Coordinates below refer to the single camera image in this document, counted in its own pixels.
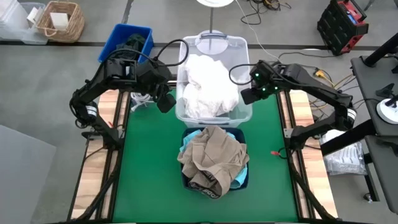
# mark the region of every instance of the white towel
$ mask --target white towel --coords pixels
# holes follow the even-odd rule
[[[229,80],[221,61],[190,55],[185,70],[189,84],[185,87],[185,113],[191,118],[214,118],[230,112],[239,102],[238,86]]]

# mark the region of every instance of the light blue cloth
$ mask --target light blue cloth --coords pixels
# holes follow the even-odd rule
[[[184,152],[187,148],[188,143],[197,135],[200,134],[201,131],[197,130],[192,132],[191,134],[187,135],[183,139],[183,146],[180,147],[180,152]],[[227,133],[227,135],[231,136],[231,138],[236,139],[235,135],[231,133]],[[239,174],[235,177],[235,179],[232,181],[231,186],[229,187],[230,189],[238,189],[242,186],[246,176],[248,174],[248,165],[246,164],[244,168],[239,172]]]

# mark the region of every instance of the concrete floor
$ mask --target concrete floor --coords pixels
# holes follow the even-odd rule
[[[104,42],[113,26],[122,21],[128,0],[79,0],[86,18],[86,27],[80,42]],[[239,0],[245,12],[250,12],[246,1]],[[263,23],[254,26],[262,44],[273,44],[275,49],[290,45],[323,45],[315,24],[329,0],[286,0],[293,8],[262,15]],[[366,0],[357,1],[361,6]],[[397,30],[398,9],[392,0],[376,0],[367,12],[371,23],[369,34],[359,42],[362,46],[378,46]],[[197,35],[210,25],[210,9],[195,0],[134,0],[128,17],[129,24],[150,26],[155,43],[174,38]],[[244,37],[256,44],[250,29],[242,24],[236,3],[215,10],[215,29]],[[292,19],[300,22],[293,25]],[[297,50],[269,50],[274,55]],[[0,45],[0,124],[43,140],[57,147],[45,187],[32,217],[33,223],[59,222],[66,219],[76,178],[85,148],[81,130],[74,125],[74,117],[67,106],[73,91],[91,78],[101,47],[49,47]],[[329,55],[326,51],[308,52]],[[370,52],[352,51],[335,58],[314,58],[286,55],[285,63],[302,63],[326,70],[334,81],[351,73],[349,60]],[[161,56],[165,62],[174,62],[178,49],[168,49]],[[272,60],[262,50],[250,50],[251,62]],[[347,88],[356,86],[350,83]],[[348,90],[354,101],[362,99],[358,88]],[[356,123],[368,118],[365,106],[358,110]],[[389,211],[385,199],[368,204],[362,199],[367,193],[361,176],[330,177],[339,217],[353,222],[398,223],[398,216]]]

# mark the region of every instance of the green table surface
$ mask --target green table surface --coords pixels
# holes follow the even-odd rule
[[[239,126],[248,145],[249,183],[218,200],[182,185],[178,149],[186,126],[175,111],[155,104],[129,115],[114,222],[294,222],[287,161],[271,155],[284,146],[276,97],[253,104]]]

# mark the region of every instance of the beige garment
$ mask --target beige garment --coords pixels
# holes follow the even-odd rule
[[[182,172],[192,178],[191,188],[219,198],[228,192],[231,182],[249,161],[249,155],[245,144],[218,126],[208,126],[188,143],[177,160],[184,164]]]

